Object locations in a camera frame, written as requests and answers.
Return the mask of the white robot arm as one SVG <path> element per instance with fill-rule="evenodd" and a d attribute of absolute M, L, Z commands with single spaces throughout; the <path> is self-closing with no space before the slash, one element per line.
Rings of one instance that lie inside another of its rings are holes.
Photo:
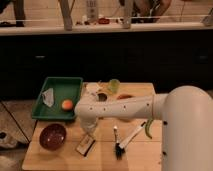
<path fill-rule="evenodd" d="M 105 102 L 84 93 L 75 114 L 86 132 L 100 117 L 160 120 L 161 171 L 213 171 L 213 98 L 198 87 Z"/>

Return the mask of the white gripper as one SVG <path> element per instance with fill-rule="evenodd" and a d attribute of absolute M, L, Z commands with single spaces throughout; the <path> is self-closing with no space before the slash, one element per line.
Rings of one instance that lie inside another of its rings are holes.
<path fill-rule="evenodd" d="M 92 135 L 97 127 L 98 121 L 96 118 L 92 119 L 81 119 L 80 125 L 83 131 L 89 135 Z"/>

